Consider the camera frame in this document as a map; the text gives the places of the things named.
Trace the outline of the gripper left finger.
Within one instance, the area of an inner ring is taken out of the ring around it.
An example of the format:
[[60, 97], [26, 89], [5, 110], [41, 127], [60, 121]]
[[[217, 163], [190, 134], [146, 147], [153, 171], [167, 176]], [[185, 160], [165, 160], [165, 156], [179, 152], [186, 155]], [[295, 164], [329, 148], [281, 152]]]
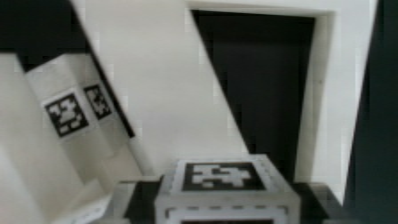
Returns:
[[160, 181], [121, 181], [115, 185], [105, 214], [96, 224], [154, 224], [154, 198]]

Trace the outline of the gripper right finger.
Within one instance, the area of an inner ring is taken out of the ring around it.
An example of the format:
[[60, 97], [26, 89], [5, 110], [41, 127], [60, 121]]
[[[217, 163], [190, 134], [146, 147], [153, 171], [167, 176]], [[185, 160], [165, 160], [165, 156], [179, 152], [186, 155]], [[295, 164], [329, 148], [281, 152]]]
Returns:
[[355, 224], [329, 186], [323, 183], [295, 183], [300, 196], [300, 224]]

